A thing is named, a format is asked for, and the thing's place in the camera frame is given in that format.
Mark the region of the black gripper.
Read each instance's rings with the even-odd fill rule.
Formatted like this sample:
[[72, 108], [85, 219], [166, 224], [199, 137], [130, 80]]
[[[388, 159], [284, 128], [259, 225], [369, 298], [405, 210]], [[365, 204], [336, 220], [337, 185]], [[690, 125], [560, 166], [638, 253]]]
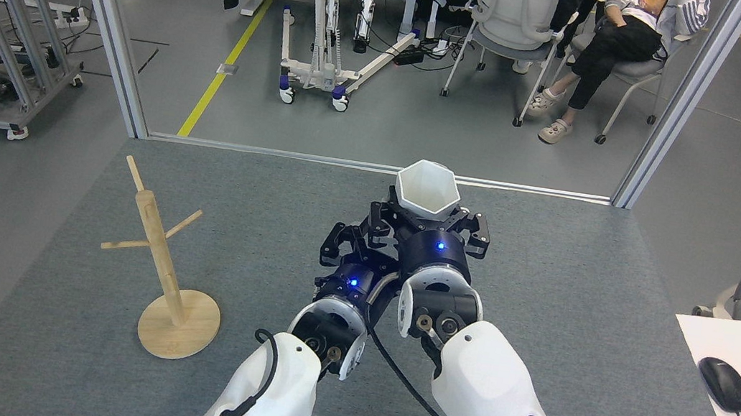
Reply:
[[[339, 250], [345, 243], [350, 251], [342, 255]], [[336, 223], [321, 245], [319, 263], [337, 269], [316, 279], [314, 300], [337, 297], [355, 306], [364, 320], [381, 319], [397, 290], [398, 243], [369, 235], [365, 241], [359, 225]]]
[[401, 279], [409, 279], [418, 269], [448, 264], [464, 280], [472, 282], [467, 255], [482, 260], [491, 244], [487, 218], [469, 208], [450, 213], [447, 231], [418, 230], [419, 217], [395, 201], [374, 201], [365, 228], [368, 246], [398, 250]]

